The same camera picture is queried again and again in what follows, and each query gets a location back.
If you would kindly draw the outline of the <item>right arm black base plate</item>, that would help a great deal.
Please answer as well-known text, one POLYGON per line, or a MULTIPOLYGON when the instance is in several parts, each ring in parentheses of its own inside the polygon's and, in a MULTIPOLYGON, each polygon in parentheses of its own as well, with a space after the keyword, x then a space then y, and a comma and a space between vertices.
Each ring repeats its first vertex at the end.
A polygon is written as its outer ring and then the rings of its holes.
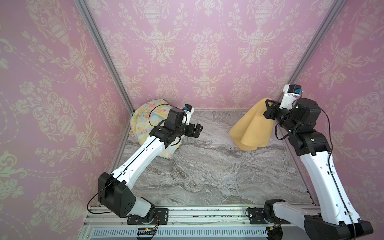
POLYGON ((291 223, 286 220, 279 220, 278 222, 269 222, 265 219, 264 209, 256 207, 248 207, 245 211, 246 217, 249 219, 251 225, 273 225, 278 226, 290 225, 291 223))

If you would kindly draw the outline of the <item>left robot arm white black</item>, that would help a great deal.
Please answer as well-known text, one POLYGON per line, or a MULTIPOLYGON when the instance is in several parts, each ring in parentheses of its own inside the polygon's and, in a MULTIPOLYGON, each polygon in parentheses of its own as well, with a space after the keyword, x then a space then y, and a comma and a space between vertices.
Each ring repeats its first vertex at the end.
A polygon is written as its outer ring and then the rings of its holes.
POLYGON ((155 216, 155 205, 136 197, 131 189, 149 164, 164 150, 180 143, 183 137, 198 138, 203 127, 190 122, 194 108, 172 107, 165 120, 152 128, 142 146, 112 173, 102 173, 98 179, 98 202, 120 218, 138 216, 145 223, 155 216))

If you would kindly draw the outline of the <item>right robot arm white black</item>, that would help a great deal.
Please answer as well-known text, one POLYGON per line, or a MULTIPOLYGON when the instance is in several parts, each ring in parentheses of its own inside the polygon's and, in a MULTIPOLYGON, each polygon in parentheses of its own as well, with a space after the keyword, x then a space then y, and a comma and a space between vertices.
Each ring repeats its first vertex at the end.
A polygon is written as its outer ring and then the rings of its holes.
POLYGON ((372 224, 361 219, 344 190, 334 165, 331 140, 315 130, 323 111, 317 102, 300 98, 284 107, 281 102, 266 100, 266 107, 264 117, 287 131, 320 204, 319 213, 310 213, 285 201, 271 201, 267 219, 286 220, 304 230, 311 240, 355 240, 372 234, 372 224))

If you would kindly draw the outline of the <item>yellow cloth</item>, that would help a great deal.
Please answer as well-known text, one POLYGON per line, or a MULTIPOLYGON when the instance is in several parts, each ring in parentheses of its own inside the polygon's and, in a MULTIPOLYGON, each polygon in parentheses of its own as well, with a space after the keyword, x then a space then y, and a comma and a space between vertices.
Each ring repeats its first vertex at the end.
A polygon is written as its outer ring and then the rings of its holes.
POLYGON ((255 104, 229 131, 236 146, 243 151, 255 151, 269 143, 274 121, 264 117, 266 100, 255 104))

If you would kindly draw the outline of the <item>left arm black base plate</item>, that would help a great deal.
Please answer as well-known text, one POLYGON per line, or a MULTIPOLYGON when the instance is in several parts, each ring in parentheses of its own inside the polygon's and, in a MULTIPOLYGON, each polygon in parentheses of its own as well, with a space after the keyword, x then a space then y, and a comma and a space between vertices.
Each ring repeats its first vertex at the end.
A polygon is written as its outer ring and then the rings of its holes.
POLYGON ((167 225, 169 219, 169 209, 168 208, 155 208, 153 217, 147 219, 140 217, 138 215, 129 215, 127 219, 128 225, 167 225))

